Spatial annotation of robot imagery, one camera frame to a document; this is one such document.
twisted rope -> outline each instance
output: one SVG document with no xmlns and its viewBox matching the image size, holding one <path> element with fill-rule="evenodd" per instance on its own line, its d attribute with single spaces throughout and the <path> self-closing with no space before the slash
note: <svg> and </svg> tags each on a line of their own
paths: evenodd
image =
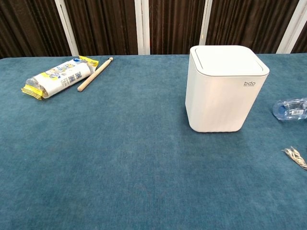
<svg viewBox="0 0 307 230">
<path fill-rule="evenodd" d="M 301 157 L 299 152 L 291 146 L 291 149 L 283 149 L 283 152 L 285 152 L 292 160 L 294 160 L 299 166 L 301 166 L 303 169 L 307 170 L 307 164 L 305 160 Z"/>
</svg>

teal tablecloth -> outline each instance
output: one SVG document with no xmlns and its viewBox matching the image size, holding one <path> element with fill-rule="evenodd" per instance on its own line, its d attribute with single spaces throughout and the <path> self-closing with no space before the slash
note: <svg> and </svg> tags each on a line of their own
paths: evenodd
<svg viewBox="0 0 307 230">
<path fill-rule="evenodd" d="M 271 73 L 242 129 L 197 133 L 185 110 L 187 55 L 114 56 L 83 92 L 39 101 L 25 80 L 71 57 L 0 60 L 0 229 L 307 228 L 307 54 L 259 55 Z M 108 57 L 95 57 L 103 63 Z"/>
</svg>

packaged snack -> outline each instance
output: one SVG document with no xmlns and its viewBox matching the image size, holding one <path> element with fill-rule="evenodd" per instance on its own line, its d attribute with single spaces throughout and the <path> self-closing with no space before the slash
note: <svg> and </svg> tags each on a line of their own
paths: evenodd
<svg viewBox="0 0 307 230">
<path fill-rule="evenodd" d="M 79 56 L 27 79 L 21 90 L 39 100 L 48 98 L 90 76 L 97 66 L 98 61 Z"/>
</svg>

water bottle label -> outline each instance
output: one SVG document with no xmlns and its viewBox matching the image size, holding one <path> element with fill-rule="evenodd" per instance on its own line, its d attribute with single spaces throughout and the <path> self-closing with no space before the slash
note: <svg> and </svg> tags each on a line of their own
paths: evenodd
<svg viewBox="0 0 307 230">
<path fill-rule="evenodd" d="M 304 113 L 304 110 L 293 110 L 291 111 L 291 115 L 302 115 Z"/>
</svg>

curtain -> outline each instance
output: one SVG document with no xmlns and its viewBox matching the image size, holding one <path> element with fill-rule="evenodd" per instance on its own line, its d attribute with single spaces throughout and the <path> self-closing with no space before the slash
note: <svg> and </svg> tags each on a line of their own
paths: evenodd
<svg viewBox="0 0 307 230">
<path fill-rule="evenodd" d="M 138 54 L 134 0 L 65 0 L 80 55 Z"/>
<path fill-rule="evenodd" d="M 276 53 L 299 0 L 213 0 L 206 44 Z"/>
<path fill-rule="evenodd" d="M 149 0 L 151 54 L 188 54 L 199 44 L 205 0 Z"/>
<path fill-rule="evenodd" d="M 54 0 L 1 0 L 0 30 L 0 58 L 71 55 Z"/>
<path fill-rule="evenodd" d="M 291 53 L 307 53 L 307 23 L 299 35 Z"/>
</svg>

